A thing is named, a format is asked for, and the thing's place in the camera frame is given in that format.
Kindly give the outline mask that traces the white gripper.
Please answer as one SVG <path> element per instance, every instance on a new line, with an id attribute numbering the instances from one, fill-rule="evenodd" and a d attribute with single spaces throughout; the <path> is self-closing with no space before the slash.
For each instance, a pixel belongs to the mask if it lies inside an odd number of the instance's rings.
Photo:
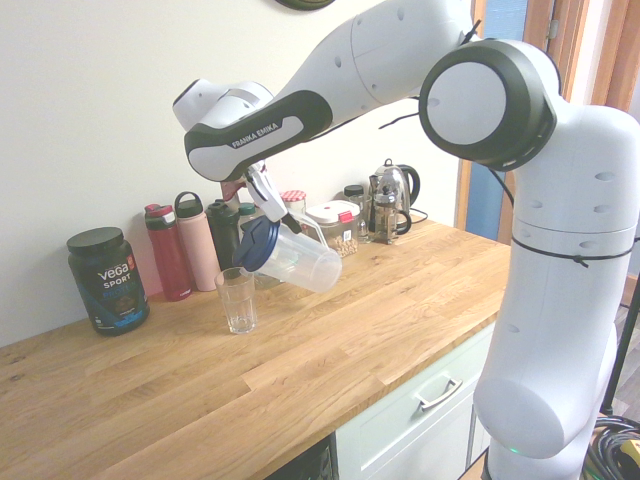
<path id="1" fill-rule="evenodd" d="M 272 222 L 282 222 L 294 233 L 300 234 L 302 228 L 298 221 L 288 213 L 284 201 L 269 175 L 264 162 L 250 165 L 244 174 L 246 187 L 255 204 Z"/>

